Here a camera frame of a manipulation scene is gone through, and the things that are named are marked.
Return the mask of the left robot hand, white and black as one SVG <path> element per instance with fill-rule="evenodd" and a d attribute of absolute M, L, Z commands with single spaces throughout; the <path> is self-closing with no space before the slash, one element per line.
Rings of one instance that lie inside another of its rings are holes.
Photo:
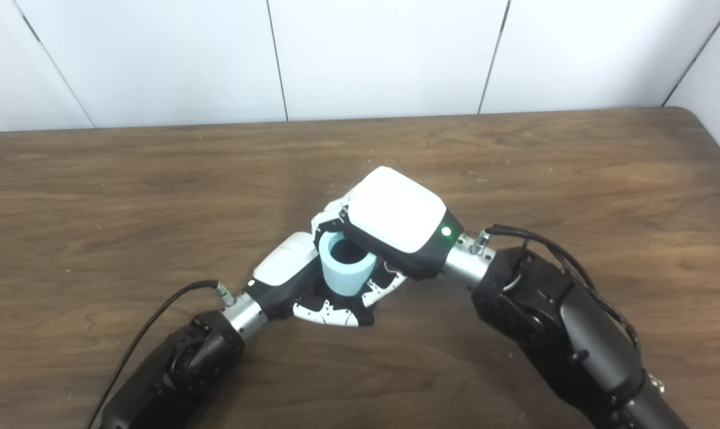
<path fill-rule="evenodd" d="M 361 292 L 376 264 L 374 254 L 341 232 L 327 232 L 318 241 L 308 232 L 295 232 L 254 269 L 242 296 L 260 324 L 296 317 L 371 327 L 373 306 L 363 304 Z"/>

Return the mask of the right robot hand, white and black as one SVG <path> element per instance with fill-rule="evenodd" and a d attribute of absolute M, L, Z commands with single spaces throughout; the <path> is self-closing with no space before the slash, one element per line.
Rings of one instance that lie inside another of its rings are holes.
<path fill-rule="evenodd" d="M 361 291 L 364 307 L 407 279 L 438 277 L 464 231 L 436 194 L 386 166 L 371 171 L 311 220 L 314 241 L 339 232 L 381 258 L 381 279 L 372 279 Z"/>

